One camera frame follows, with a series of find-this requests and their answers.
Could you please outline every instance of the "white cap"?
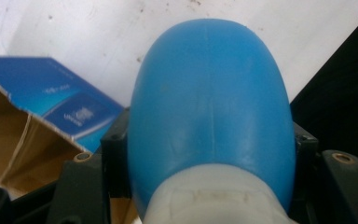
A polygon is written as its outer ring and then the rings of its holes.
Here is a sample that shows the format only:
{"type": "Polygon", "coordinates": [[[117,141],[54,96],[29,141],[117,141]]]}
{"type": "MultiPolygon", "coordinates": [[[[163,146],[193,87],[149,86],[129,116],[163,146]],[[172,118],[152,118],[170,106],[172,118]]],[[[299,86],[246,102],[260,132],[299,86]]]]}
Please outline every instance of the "white cap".
{"type": "Polygon", "coordinates": [[[224,164],[194,166],[154,192],[144,224],[290,223],[272,190],[257,176],[224,164]]]}

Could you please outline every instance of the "white surface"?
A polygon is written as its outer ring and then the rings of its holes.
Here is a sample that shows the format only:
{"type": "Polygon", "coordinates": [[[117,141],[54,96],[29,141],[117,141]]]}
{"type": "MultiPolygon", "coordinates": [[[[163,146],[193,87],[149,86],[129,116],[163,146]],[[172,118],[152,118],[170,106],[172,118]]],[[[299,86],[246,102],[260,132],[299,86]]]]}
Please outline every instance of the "white surface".
{"type": "Polygon", "coordinates": [[[0,55],[53,57],[129,105],[152,43],[198,18],[256,32],[293,100],[358,25],[358,0],[0,0],[0,55]]]}
{"type": "Polygon", "coordinates": [[[144,224],[292,224],[261,179],[223,164],[194,166],[166,179],[154,192],[144,224]]]}

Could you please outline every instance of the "black fabric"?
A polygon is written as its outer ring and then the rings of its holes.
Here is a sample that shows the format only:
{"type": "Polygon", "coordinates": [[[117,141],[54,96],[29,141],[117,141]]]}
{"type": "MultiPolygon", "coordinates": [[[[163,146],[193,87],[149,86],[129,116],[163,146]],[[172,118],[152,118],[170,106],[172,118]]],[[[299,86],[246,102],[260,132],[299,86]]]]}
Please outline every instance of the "black fabric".
{"type": "Polygon", "coordinates": [[[321,150],[358,156],[358,28],[291,108],[294,121],[319,139],[321,150]]]}

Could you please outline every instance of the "blue silicone pad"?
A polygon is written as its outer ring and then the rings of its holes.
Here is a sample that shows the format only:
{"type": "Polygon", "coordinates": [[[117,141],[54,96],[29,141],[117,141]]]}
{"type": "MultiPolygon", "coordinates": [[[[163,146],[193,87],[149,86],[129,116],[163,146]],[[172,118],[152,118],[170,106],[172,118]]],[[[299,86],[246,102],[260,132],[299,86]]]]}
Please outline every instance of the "blue silicone pad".
{"type": "Polygon", "coordinates": [[[167,177],[224,163],[263,179],[287,210],[295,173],[294,130],[277,64],[246,27],[195,20],[148,51],[131,101],[129,172],[141,217],[167,177]]]}

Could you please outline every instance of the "cardboard box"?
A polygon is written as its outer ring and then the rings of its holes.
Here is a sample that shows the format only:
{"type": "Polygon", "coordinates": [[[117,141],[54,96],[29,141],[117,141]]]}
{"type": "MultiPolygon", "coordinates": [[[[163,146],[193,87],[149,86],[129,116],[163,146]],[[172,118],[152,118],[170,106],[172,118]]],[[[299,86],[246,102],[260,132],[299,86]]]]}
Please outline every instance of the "cardboard box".
{"type": "Polygon", "coordinates": [[[48,58],[0,58],[0,187],[21,196],[94,152],[122,106],[48,58]]]}

